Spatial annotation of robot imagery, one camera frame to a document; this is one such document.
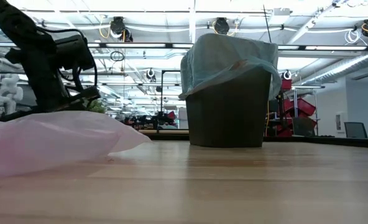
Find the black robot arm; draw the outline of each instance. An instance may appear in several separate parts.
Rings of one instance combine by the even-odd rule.
[[[11,49],[6,58],[11,63],[20,63],[33,89],[37,106],[30,112],[9,114],[8,121],[31,113],[46,113],[60,110],[85,110],[85,103],[99,98],[96,84],[83,89],[79,74],[96,65],[87,47],[87,39],[79,30],[47,30],[36,26],[33,20],[6,0],[0,0],[0,29],[19,49]],[[53,40],[49,32],[71,32],[80,34]],[[73,70],[71,79],[79,92],[70,96],[62,82],[61,68]]]

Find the white figure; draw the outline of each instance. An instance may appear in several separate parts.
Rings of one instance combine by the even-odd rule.
[[[20,80],[18,75],[7,74],[1,80],[0,86],[0,116],[16,112],[16,101],[22,100],[24,93],[17,86]]]

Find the white wall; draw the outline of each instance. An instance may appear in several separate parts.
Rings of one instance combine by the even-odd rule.
[[[318,134],[345,138],[346,133],[336,131],[336,114],[347,111],[346,79],[340,78],[337,83],[327,83],[324,86],[325,89],[317,90],[316,93],[316,106],[320,119]],[[306,96],[304,100],[315,105],[314,96]]]
[[[347,80],[348,121],[364,123],[368,135],[368,83]]]

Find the pink plastic bag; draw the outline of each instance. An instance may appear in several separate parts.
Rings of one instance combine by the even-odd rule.
[[[150,139],[105,114],[61,111],[0,122],[0,177],[132,149]]]

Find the green plant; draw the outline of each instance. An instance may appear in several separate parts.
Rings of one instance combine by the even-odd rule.
[[[105,113],[107,109],[101,101],[93,100],[87,110],[96,113]]]

